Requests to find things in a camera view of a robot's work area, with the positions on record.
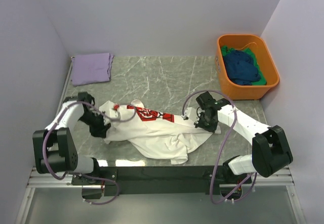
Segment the white t-shirt red print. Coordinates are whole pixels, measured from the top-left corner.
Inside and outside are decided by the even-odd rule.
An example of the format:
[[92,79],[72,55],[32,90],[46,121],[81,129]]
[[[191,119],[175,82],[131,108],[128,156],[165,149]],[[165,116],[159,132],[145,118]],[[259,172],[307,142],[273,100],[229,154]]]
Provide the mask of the white t-shirt red print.
[[206,142],[212,133],[196,128],[190,119],[144,107],[140,100],[129,105],[107,101],[100,106],[103,113],[108,108],[118,110],[122,122],[111,122],[105,141],[129,141],[143,156],[170,160],[172,165],[183,164],[188,154]]

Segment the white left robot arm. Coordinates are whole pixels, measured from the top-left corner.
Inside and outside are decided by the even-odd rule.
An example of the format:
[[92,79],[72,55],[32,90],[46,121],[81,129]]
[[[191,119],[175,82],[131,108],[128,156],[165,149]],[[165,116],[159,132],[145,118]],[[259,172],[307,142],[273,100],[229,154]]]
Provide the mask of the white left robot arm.
[[94,108],[95,98],[88,92],[67,97],[56,118],[43,130],[33,133],[35,165],[40,174],[70,172],[83,174],[89,184],[100,181],[101,171],[98,160],[77,153],[72,134],[76,123],[83,122],[89,127],[91,136],[105,138],[110,123]]

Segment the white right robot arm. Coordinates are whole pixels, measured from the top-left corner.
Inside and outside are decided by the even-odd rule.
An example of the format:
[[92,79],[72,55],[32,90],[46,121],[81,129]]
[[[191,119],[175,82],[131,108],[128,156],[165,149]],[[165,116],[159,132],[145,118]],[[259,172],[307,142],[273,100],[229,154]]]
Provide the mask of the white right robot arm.
[[263,124],[234,107],[228,99],[216,100],[209,91],[196,98],[199,110],[195,126],[215,133],[219,123],[227,125],[252,146],[250,155],[236,156],[224,163],[222,177],[235,182],[240,174],[258,173],[269,177],[293,162],[293,155],[283,128]]

